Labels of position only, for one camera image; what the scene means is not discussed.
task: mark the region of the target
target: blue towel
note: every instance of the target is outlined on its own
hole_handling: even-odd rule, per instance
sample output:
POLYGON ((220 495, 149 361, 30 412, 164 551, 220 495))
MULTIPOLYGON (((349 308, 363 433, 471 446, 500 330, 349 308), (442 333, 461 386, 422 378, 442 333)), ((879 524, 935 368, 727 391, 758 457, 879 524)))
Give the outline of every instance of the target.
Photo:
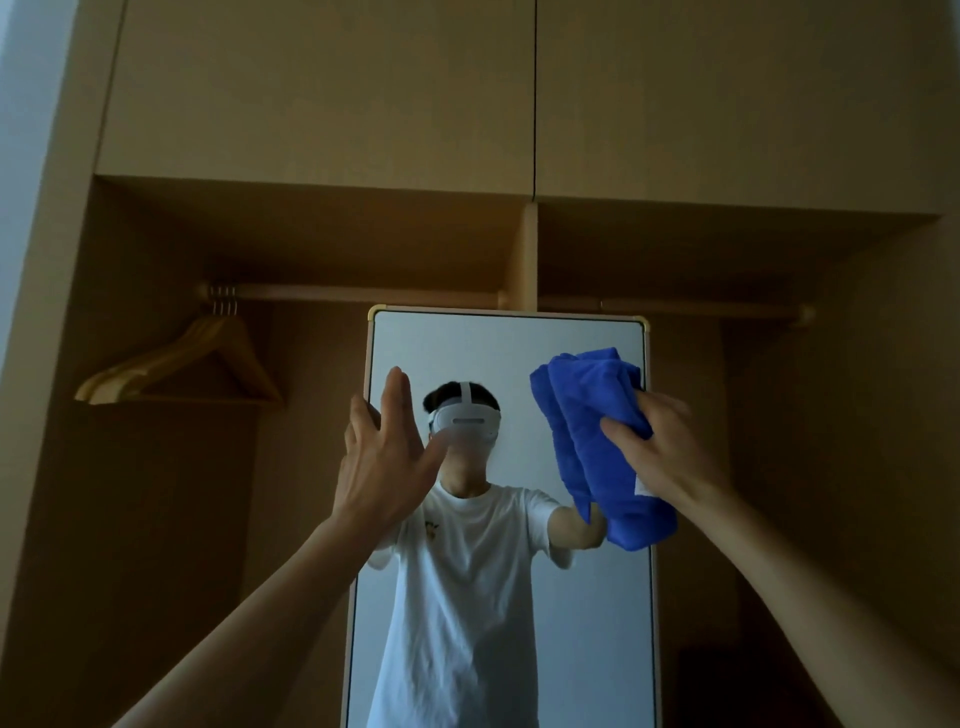
POLYGON ((636 493, 633 468, 600 429, 600 420, 610 417, 644 440, 653 435, 634 395, 642 388, 640 369, 621 360, 616 349, 565 353, 538 367, 530 387, 553 432, 560 477, 584 521, 597 503, 607 516, 608 540, 628 551, 677 530, 673 506, 636 493))

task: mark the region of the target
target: white vr headset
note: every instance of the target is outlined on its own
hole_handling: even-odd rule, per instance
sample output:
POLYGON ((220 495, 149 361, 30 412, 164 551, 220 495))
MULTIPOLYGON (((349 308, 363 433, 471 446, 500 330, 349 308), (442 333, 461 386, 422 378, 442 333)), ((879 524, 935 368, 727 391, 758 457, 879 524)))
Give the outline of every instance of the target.
POLYGON ((457 435, 474 437, 492 445, 500 431, 500 413, 487 404, 474 402, 470 396, 470 383, 462 381, 460 397, 445 401, 431 412, 427 426, 434 434, 453 428, 457 435))

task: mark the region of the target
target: white t-shirt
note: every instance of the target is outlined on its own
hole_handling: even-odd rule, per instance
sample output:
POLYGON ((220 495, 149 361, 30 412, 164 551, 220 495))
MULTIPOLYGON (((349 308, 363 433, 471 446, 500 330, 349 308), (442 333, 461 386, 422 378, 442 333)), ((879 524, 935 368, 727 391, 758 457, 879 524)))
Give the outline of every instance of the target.
POLYGON ((438 483, 370 560, 399 558, 394 614, 368 728, 536 728, 537 648, 530 563, 550 547, 560 504, 493 485, 457 498, 438 483))

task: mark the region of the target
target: upper cabinet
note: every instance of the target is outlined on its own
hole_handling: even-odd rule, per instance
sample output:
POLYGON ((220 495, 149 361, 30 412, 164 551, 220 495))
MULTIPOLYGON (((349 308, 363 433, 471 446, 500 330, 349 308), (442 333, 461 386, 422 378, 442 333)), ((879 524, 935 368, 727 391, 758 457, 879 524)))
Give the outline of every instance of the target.
POLYGON ((129 0, 98 173, 532 195, 534 0, 129 0))
POLYGON ((549 0, 538 197, 932 211, 900 0, 549 0))

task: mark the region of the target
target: wooden hanger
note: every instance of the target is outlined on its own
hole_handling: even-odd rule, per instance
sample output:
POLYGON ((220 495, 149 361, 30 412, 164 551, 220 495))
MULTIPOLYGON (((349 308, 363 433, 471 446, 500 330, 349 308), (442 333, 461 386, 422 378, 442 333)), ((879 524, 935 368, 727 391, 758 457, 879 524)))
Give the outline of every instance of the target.
POLYGON ((85 381, 76 399, 90 404, 119 401, 193 401, 207 403, 282 404, 283 398, 253 350, 247 327, 236 316, 202 316, 172 344, 140 354, 85 381), (178 397, 143 390, 217 352, 249 398, 178 397))

